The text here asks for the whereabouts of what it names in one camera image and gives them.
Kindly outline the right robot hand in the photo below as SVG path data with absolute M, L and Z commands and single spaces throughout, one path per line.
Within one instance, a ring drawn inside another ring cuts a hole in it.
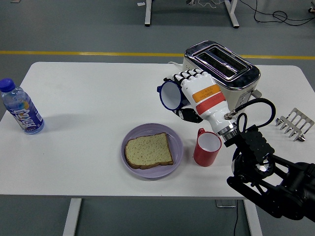
M 206 120 L 223 137 L 236 131 L 236 118 L 224 117 L 230 110 L 223 92 L 204 70 L 186 70 L 165 78 L 157 92 L 162 105 L 185 121 Z

